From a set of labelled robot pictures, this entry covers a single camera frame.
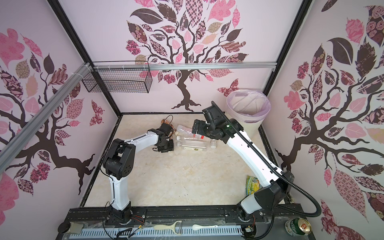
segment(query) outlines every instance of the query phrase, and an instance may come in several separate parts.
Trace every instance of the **butterfly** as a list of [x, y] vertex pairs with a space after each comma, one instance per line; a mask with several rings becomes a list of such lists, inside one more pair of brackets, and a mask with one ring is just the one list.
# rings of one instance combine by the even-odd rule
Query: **butterfly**
[[92, 100], [92, 108], [93, 108], [93, 111], [95, 112], [95, 115], [91, 118], [91, 121], [89, 122], [89, 125], [92, 126], [92, 125], [95, 125], [96, 123], [97, 124], [100, 124], [103, 122], [103, 119], [100, 115], [103, 114], [103, 110], [101, 107], [97, 106], [97, 104]]
[[234, 80], [229, 88], [218, 88], [217, 90], [219, 92], [221, 92], [221, 93], [224, 93], [224, 96], [228, 97], [228, 95], [231, 92], [239, 89], [237, 87], [237, 85], [239, 85], [239, 81], [238, 80], [239, 80], [238, 78], [236, 80]]

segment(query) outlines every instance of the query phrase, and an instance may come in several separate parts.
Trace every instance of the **pink wall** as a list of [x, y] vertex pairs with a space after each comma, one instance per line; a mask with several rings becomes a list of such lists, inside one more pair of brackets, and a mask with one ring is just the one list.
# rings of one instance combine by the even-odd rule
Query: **pink wall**
[[[212, 62], [274, 62], [301, 2], [118, 0], [110, 4], [102, 0], [65, 0], [61, 4], [93, 61], [138, 59], [167, 64], [205, 63], [210, 58]], [[150, 11], [153, 17], [142, 11]], [[175, 30], [180, 22], [191, 23], [190, 31], [184, 27]], [[152, 71], [149, 94], [112, 96], [122, 112], [201, 111], [212, 100], [225, 106], [220, 88], [262, 89], [270, 72], [269, 68], [191, 70], [181, 71], [179, 76], [177, 69]]]
[[[3, 148], [83, 61], [45, 0], [2, 3], [0, 19]], [[56, 237], [116, 119], [103, 94], [71, 92], [0, 175], [1, 239]]]
[[315, 1], [268, 96], [276, 158], [322, 204], [316, 239], [383, 239], [383, 19], [379, 0]]

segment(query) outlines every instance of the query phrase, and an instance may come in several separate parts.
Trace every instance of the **gold can lid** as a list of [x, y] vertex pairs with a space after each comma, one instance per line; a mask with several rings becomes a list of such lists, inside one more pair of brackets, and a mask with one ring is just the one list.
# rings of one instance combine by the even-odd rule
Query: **gold can lid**
[[299, 228], [301, 231], [303, 231], [303, 233], [310, 234], [312, 232], [311, 224], [307, 220], [301, 218], [299, 219], [297, 224], [299, 225]]

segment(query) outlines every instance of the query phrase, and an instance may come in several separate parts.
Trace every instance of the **black wire mesh basket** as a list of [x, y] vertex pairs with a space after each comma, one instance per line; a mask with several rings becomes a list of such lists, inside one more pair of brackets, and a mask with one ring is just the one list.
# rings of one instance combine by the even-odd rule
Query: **black wire mesh basket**
[[152, 76], [147, 61], [134, 62], [135, 65], [102, 65], [95, 66], [83, 78], [83, 84], [90, 93], [108, 92], [115, 93], [149, 93], [152, 84]]

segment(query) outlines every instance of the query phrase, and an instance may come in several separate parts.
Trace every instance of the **trash can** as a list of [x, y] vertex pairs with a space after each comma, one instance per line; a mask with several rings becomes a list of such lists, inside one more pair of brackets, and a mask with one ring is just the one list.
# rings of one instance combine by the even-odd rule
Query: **trash can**
[[225, 114], [236, 119], [252, 138], [270, 110], [271, 103], [262, 92], [240, 89], [228, 95]]

